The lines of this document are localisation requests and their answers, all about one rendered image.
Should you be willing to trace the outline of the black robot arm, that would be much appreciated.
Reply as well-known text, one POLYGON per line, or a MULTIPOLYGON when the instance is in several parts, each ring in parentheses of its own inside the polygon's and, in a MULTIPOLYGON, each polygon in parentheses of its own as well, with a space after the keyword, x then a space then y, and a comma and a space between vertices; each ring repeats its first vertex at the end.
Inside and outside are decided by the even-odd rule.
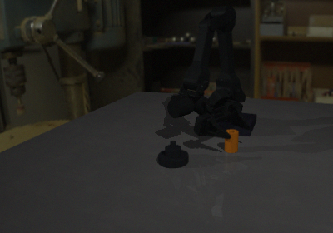
POLYGON ((234 67, 231 31, 236 25, 235 22, 236 11, 231 5, 214 7, 204 20, 200 21, 194 60, 188 67, 178 92, 181 95, 171 96, 168 102, 167 110, 171 117, 183 117, 193 111, 197 113, 197 108, 204 99, 208 99, 204 100, 204 104, 209 112, 213 112, 214 107, 219 106, 227 112, 229 105, 246 100, 246 94, 241 89, 234 67), (210 84, 208 61, 215 30, 220 52, 221 75, 215 80, 216 90, 206 98, 204 91, 210 84))

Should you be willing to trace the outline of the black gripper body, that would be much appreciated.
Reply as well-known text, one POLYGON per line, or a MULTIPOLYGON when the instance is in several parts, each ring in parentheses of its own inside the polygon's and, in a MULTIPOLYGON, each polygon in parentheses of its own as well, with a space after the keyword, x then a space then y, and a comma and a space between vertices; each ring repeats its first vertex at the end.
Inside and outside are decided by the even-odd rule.
MULTIPOLYGON (((208 100, 208 99, 204 99, 204 100, 208 100)), ((236 109, 238 107, 243 107, 242 104, 237 102, 237 103, 229 105, 227 112, 224 112, 223 111, 224 109, 221 106, 214 107, 215 109, 213 110, 213 112, 209 112, 204 104, 204 100, 199 104, 199 106, 197 108, 197 113, 199 114, 199 116, 196 117, 194 132, 198 136, 203 136, 207 119, 215 117, 216 123, 225 121, 225 120, 232 123, 235 113, 236 113, 236 109)))

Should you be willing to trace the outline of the orange knob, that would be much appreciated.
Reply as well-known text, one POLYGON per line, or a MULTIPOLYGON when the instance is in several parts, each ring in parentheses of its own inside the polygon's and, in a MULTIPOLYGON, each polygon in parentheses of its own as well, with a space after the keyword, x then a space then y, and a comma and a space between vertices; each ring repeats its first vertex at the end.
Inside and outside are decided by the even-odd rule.
POLYGON ((231 139, 225 138, 225 151, 227 153, 238 152, 238 130, 227 130, 228 134, 231 135, 231 139))

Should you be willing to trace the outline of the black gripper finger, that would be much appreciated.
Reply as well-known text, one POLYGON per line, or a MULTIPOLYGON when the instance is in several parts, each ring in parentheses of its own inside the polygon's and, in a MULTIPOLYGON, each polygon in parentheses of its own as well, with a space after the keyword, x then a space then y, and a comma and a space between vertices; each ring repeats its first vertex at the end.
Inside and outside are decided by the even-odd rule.
POLYGON ((215 117, 207 119, 203 136, 231 139, 231 135, 216 124, 215 117))
POLYGON ((245 129, 250 129, 249 124, 247 123, 246 119, 243 117, 243 115, 241 114, 242 111, 242 107, 238 107, 236 109, 236 113, 232 122, 232 125, 234 126, 238 126, 240 128, 245 128, 245 129))

